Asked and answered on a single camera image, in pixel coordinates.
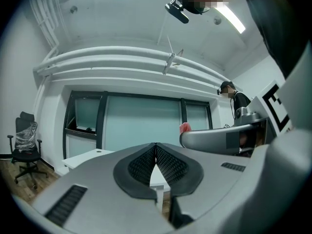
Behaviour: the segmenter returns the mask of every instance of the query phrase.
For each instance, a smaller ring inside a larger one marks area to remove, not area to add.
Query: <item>black shirt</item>
[[[270,55],[287,78],[308,43],[307,22],[286,0],[246,1]]]
[[[234,115],[237,109],[239,109],[240,107],[247,107],[249,105],[249,103],[251,102],[247,96],[245,96],[243,93],[241,92],[237,92],[234,95],[233,98],[234,101]]]

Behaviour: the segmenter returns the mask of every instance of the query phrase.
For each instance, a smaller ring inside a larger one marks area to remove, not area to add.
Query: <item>glass pane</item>
[[[179,145],[178,101],[109,97],[104,125],[105,150],[151,142]]]
[[[98,116],[99,99],[76,99],[75,112],[78,129],[86,130],[91,128],[96,130]]]
[[[96,148],[96,141],[73,135],[66,135],[67,158],[84,154]]]
[[[209,129],[207,121],[207,110],[205,106],[187,105],[187,122],[192,130]]]

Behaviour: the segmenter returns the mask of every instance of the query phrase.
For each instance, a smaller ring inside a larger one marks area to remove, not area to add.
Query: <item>black office chair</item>
[[[12,154],[12,163],[15,162],[24,162],[25,166],[19,166],[19,170],[23,170],[20,174],[15,176],[15,183],[18,183],[18,178],[29,174],[34,185],[33,188],[37,189],[37,183],[33,178],[32,173],[36,174],[45,174],[46,178],[48,178],[48,174],[45,172],[41,172],[38,170],[37,164],[34,162],[41,158],[41,143],[42,140],[37,139],[39,144],[39,152],[36,146],[36,130],[37,123],[35,122],[34,115],[27,114],[25,112],[21,112],[20,118],[16,118],[15,120],[16,126],[16,141],[15,141],[15,149],[13,151],[12,148],[12,135],[8,135],[7,137],[10,139],[10,147]]]

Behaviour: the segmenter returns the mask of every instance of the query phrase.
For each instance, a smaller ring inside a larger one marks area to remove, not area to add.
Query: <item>fluorescent light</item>
[[[227,20],[233,24],[233,26],[238,30],[239,33],[243,33],[245,31],[245,27],[242,22],[237,18],[237,16],[226,6],[223,5],[221,7],[215,8],[218,12],[224,15]]]

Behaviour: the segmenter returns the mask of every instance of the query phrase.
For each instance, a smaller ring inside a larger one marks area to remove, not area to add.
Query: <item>white table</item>
[[[69,169],[74,169],[83,162],[86,162],[87,160],[111,153],[113,152],[104,149],[94,149],[84,154],[74,156],[72,158],[63,159],[62,162],[64,163],[64,165],[68,166]]]
[[[63,159],[62,162],[69,168],[69,170],[72,170],[75,169],[78,165],[82,164],[83,162],[86,162],[87,160],[111,153],[113,152],[104,149],[94,149],[84,154],[74,156],[72,158]],[[156,190],[157,193],[156,205],[161,211],[164,192],[170,191],[170,187],[166,182],[165,178],[163,177],[163,175],[161,174],[157,165],[154,167],[153,173],[151,175],[150,187]]]

